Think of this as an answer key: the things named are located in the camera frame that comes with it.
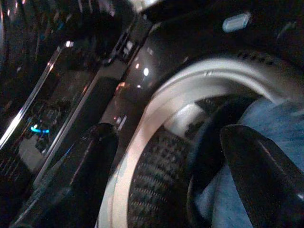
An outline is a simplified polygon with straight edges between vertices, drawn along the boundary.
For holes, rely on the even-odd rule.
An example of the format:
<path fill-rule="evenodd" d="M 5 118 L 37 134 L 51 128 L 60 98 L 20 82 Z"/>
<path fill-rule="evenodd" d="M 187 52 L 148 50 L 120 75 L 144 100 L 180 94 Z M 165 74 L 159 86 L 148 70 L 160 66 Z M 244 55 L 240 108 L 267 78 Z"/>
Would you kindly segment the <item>glossy black washer door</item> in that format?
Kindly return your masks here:
<path fill-rule="evenodd" d="M 132 0 L 0 0 L 0 228 L 136 14 Z"/>

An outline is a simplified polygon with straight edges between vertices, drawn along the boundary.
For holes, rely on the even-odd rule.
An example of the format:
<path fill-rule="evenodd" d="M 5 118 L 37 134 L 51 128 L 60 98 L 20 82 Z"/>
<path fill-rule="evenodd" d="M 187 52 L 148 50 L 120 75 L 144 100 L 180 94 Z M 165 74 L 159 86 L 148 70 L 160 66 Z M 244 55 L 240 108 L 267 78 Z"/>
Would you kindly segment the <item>blue cloth garment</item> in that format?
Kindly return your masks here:
<path fill-rule="evenodd" d="M 274 104 L 261 98 L 246 105 L 240 119 L 234 124 L 248 126 L 274 141 L 304 172 L 304 113 L 295 104 Z M 199 214 L 210 222 L 209 228 L 254 228 L 239 197 L 226 158 L 210 184 L 194 193 L 194 203 Z"/>

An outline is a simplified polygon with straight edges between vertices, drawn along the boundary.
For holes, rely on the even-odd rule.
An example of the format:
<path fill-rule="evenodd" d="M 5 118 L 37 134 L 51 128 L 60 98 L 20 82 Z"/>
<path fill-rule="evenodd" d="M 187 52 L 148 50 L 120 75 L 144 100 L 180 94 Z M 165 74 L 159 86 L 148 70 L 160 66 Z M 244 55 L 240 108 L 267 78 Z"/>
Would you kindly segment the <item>small white washer latch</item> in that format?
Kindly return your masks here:
<path fill-rule="evenodd" d="M 244 29 L 250 20 L 250 14 L 241 13 L 223 21 L 222 29 L 226 33 Z"/>

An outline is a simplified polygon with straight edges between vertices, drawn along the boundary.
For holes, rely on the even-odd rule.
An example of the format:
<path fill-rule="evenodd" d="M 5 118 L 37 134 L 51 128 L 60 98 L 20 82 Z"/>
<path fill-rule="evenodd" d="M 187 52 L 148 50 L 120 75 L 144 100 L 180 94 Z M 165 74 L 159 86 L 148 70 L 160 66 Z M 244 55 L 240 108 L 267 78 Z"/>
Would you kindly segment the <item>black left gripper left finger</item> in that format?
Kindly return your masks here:
<path fill-rule="evenodd" d="M 110 123 L 88 129 L 47 171 L 10 228 L 94 228 L 118 142 Z"/>

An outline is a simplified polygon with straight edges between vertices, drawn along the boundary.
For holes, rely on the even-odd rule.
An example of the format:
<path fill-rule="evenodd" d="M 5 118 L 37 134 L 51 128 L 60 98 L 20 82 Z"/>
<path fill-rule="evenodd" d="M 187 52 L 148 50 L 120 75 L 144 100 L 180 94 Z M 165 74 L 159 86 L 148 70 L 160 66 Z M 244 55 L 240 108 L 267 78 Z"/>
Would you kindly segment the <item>perforated steel washer drum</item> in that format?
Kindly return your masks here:
<path fill-rule="evenodd" d="M 224 165 L 220 131 L 240 119 L 246 104 L 224 97 L 198 103 L 207 117 L 189 124 L 182 135 L 161 126 L 136 165 L 128 196 L 128 228 L 209 228 L 194 206 Z"/>

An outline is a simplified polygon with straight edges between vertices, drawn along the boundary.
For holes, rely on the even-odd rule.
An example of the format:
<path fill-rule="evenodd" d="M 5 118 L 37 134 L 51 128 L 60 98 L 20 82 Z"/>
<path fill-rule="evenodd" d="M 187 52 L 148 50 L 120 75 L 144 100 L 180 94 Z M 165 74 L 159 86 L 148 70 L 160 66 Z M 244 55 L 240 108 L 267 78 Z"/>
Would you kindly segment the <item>white washer door seal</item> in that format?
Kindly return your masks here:
<path fill-rule="evenodd" d="M 152 96 L 110 178 L 97 228 L 127 228 L 131 180 L 148 141 L 167 120 L 195 101 L 228 94 L 262 95 L 273 102 L 304 98 L 304 72 L 288 64 L 266 66 L 229 57 L 213 57 L 175 74 Z"/>

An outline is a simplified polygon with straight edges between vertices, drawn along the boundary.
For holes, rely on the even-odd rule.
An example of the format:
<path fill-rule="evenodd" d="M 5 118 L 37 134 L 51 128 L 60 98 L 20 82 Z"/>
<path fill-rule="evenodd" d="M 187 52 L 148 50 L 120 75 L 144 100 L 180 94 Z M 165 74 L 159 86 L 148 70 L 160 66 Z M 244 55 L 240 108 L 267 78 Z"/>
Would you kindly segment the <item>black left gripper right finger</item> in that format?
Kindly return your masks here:
<path fill-rule="evenodd" d="M 304 172 L 281 148 L 239 124 L 221 129 L 234 184 L 254 228 L 304 228 Z"/>

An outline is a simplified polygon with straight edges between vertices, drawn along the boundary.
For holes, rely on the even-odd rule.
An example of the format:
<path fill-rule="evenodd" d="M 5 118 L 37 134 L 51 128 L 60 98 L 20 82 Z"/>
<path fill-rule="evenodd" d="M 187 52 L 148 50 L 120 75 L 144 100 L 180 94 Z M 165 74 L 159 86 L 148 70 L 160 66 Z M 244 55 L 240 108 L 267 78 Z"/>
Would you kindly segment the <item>black front-load washing machine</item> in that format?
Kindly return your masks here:
<path fill-rule="evenodd" d="M 247 26 L 224 32 L 223 21 L 241 13 L 250 14 Z M 162 2 L 147 9 L 144 15 L 153 26 L 101 118 L 102 122 L 115 125 L 119 132 L 111 177 L 152 96 L 190 65 L 213 57 L 229 57 L 266 66 L 288 64 L 304 72 L 304 0 Z M 267 99 L 255 94 L 204 98 L 186 106 L 161 126 L 182 135 L 189 124 L 207 117 L 199 102 L 220 103 L 224 97 L 241 98 L 246 105 Z M 304 113 L 304 98 L 269 101 L 293 103 Z"/>

